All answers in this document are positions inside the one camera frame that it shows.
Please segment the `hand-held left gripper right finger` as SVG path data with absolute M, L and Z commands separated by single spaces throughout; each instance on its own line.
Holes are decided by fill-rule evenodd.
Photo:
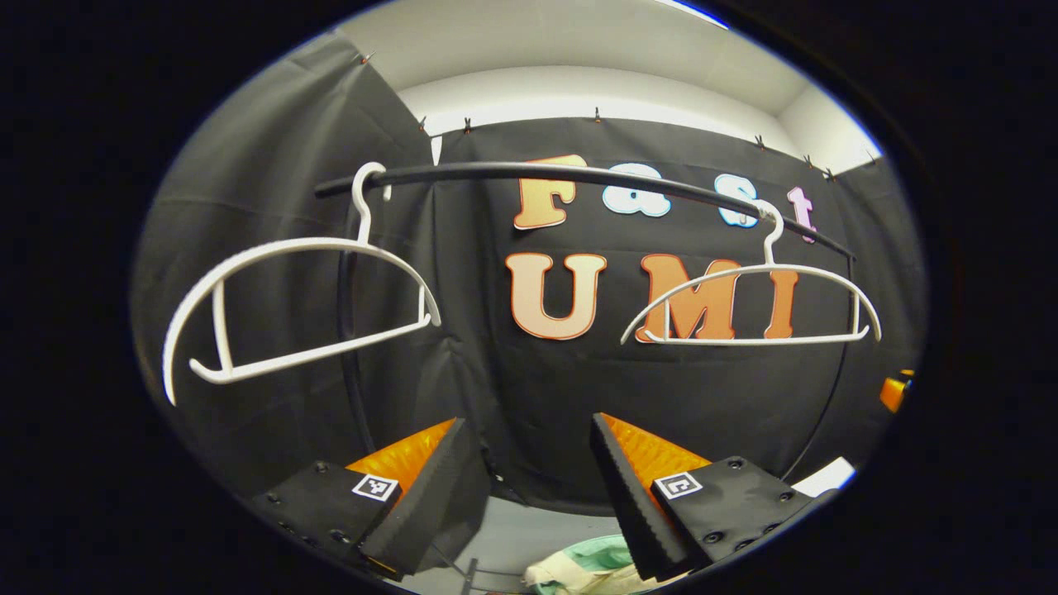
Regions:
M 704 459 L 615 416 L 589 445 L 637 572 L 662 581 L 726 566 L 829 504 L 741 456 Z

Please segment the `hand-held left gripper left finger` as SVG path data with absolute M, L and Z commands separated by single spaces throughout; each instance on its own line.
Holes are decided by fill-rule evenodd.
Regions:
M 426 566 L 469 463 L 453 417 L 352 464 L 314 462 L 250 504 L 322 558 L 399 581 Z

